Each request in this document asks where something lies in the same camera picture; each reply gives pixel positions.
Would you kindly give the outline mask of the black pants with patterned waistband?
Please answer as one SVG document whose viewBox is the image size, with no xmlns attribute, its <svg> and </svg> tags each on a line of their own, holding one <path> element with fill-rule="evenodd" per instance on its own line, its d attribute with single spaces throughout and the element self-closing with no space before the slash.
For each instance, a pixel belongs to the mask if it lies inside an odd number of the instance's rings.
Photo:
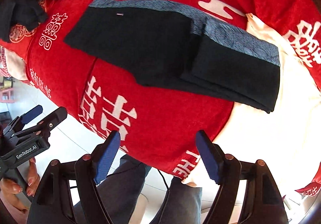
<svg viewBox="0 0 321 224">
<path fill-rule="evenodd" d="M 270 113 L 278 48 L 192 6 L 94 0 L 64 42 L 130 72 L 140 85 L 247 104 Z"/>
</svg>

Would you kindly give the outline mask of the cream satin cloth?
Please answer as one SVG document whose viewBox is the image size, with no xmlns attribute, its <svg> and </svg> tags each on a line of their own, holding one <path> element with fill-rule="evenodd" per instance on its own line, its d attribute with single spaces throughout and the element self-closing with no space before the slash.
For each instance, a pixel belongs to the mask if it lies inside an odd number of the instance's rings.
<svg viewBox="0 0 321 224">
<path fill-rule="evenodd" d="M 238 160 L 264 160 L 282 195 L 312 182 L 320 165 L 320 91 L 292 46 L 274 29 L 248 14 L 247 32 L 278 47 L 280 90 L 267 114 L 236 103 L 214 140 Z"/>
</svg>

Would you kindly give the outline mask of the red blanket with white characters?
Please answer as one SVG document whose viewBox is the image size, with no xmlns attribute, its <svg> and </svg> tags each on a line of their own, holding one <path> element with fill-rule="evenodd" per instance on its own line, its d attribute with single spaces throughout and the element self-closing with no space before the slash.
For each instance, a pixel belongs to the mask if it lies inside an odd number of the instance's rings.
<svg viewBox="0 0 321 224">
<path fill-rule="evenodd" d="M 32 31 L 17 24 L 10 30 L 10 41 L 1 40 L 8 72 L 65 107 L 97 136 L 107 138 L 118 131 L 121 149 L 135 159 L 193 188 L 205 184 L 195 135 L 203 130 L 215 143 L 239 102 L 140 85 L 125 69 L 67 45 L 64 38 L 93 1 L 40 0 L 46 21 Z M 246 32 L 247 15 L 255 15 L 292 46 L 320 91 L 320 0 L 168 1 L 192 6 Z M 312 182 L 295 192 L 320 192 L 320 165 Z"/>
</svg>

